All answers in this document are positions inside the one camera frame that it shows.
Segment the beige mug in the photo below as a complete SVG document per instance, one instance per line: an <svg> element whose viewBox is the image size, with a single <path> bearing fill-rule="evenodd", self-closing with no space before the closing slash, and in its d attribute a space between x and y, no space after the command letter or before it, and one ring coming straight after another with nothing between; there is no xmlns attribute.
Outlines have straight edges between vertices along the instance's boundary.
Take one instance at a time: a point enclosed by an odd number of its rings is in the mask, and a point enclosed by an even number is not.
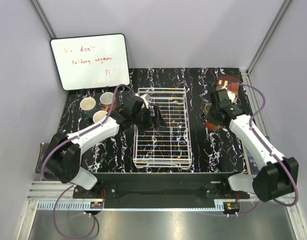
<svg viewBox="0 0 307 240"><path fill-rule="evenodd" d="M211 103L207 103L203 108L203 113L206 118L211 118L213 116L213 105Z"/></svg>

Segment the orange red mug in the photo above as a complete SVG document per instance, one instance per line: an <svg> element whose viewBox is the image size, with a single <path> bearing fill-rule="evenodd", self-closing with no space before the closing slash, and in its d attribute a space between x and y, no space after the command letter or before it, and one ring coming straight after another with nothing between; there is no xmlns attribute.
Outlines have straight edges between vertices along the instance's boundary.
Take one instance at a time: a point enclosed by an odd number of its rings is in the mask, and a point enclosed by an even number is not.
<svg viewBox="0 0 307 240"><path fill-rule="evenodd" d="M221 125L215 124L215 123L211 123L209 121L206 122L206 127L207 127L208 130L211 130L211 131L217 131L217 130L222 128Z"/></svg>

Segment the pink mug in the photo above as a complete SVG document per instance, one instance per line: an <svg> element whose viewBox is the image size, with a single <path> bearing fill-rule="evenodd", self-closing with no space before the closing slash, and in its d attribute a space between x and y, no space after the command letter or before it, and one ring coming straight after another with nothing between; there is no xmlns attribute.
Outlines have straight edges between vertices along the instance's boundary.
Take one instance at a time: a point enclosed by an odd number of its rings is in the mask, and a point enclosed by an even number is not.
<svg viewBox="0 0 307 240"><path fill-rule="evenodd" d="M100 103L106 112L109 112L110 108L112 108L112 111L116 109L117 103L113 98L114 94L112 92L105 92L100 96Z"/></svg>

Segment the light blue faceted mug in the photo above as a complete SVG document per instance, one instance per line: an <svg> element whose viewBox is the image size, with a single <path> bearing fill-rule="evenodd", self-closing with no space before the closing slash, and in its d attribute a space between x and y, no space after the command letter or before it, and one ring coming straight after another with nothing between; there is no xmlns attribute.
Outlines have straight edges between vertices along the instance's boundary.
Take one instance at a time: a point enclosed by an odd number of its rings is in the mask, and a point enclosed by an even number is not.
<svg viewBox="0 0 307 240"><path fill-rule="evenodd" d="M97 111L93 117L92 117L92 121L94 124L103 124L104 119L107 117L108 112L105 110L99 110Z"/></svg>

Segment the grey blue faceted mug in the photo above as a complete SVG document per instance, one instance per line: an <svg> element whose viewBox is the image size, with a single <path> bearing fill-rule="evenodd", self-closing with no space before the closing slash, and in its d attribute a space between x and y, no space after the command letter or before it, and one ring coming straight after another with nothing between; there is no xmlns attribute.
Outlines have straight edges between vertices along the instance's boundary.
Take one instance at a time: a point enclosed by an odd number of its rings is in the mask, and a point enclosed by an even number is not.
<svg viewBox="0 0 307 240"><path fill-rule="evenodd" d="M80 102L80 108L89 119L92 119L94 114L98 111L97 102L92 97L85 97Z"/></svg>

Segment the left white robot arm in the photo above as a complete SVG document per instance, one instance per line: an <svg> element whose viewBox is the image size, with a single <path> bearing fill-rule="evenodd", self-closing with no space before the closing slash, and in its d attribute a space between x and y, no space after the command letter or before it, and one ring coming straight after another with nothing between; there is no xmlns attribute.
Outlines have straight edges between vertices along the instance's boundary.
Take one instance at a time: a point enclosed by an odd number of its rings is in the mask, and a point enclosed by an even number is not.
<svg viewBox="0 0 307 240"><path fill-rule="evenodd" d="M49 170L61 183L84 188L90 198L101 194L97 177L81 166L83 154L94 145L114 137L133 126L141 131L166 127L160 108L149 104L149 95L131 95L116 110L100 121L69 135L56 133L47 148L41 173Z"/></svg>

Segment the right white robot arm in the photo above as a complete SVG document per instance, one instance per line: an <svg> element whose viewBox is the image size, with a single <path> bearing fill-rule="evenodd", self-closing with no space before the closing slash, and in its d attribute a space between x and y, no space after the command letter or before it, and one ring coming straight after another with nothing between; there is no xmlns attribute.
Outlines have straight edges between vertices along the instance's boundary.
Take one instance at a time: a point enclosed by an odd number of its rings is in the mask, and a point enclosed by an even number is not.
<svg viewBox="0 0 307 240"><path fill-rule="evenodd" d="M221 194L225 198L232 198L238 191L251 193L265 203L294 193L297 200L298 161L294 157L285 157L265 138L247 108L232 102L228 90L216 90L210 97L207 118L230 129L246 146L259 169L257 175L231 175L220 186Z"/></svg>

